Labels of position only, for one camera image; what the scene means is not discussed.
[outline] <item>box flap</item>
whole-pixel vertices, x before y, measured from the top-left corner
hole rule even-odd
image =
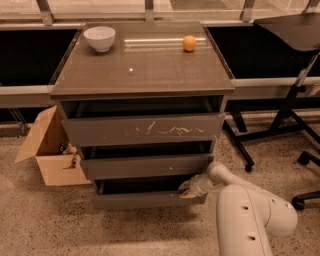
[[[91,184],[80,167],[77,156],[76,168],[70,168],[73,155],[37,156],[43,180],[47,186],[69,186]]]
[[[54,106],[38,114],[27,137],[20,147],[15,163],[36,156],[56,109],[57,107]]]

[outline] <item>drawer front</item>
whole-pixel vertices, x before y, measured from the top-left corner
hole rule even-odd
[[[195,174],[206,170],[211,154],[81,160],[89,180]]]
[[[121,210],[203,204],[205,199],[206,195],[192,199],[181,199],[177,191],[164,191],[153,193],[101,195],[95,197],[92,200],[92,203],[96,209]]]
[[[219,136],[224,113],[162,117],[63,120],[75,146],[128,145],[208,140]]]

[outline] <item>caster wheel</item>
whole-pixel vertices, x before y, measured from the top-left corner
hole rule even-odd
[[[245,169],[246,169],[246,172],[251,172],[252,171],[252,166],[247,164]]]
[[[295,197],[292,199],[292,205],[296,210],[301,211],[304,209],[304,200]]]
[[[310,162],[309,159],[305,157],[303,154],[301,154],[300,157],[298,158],[298,163],[300,164],[307,165],[309,162]]]

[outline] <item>white bowl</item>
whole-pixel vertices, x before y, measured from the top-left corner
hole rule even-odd
[[[98,52],[106,52],[114,43],[116,31],[110,27],[93,27],[84,32],[88,44]]]

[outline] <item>drawer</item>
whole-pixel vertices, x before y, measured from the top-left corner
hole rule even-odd
[[[93,181],[98,209],[130,209],[204,203],[205,196],[180,199],[178,187],[192,175],[125,178]]]
[[[184,206],[203,204],[206,195],[192,199],[179,198],[177,191],[162,191],[152,193],[133,193],[97,196],[92,200],[96,209],[122,210],[134,208]]]
[[[88,180],[196,174],[206,170],[211,154],[81,160]]]
[[[222,95],[61,101],[68,119],[220,112]]]
[[[212,140],[220,135],[224,113],[66,119],[74,146],[128,145]]]

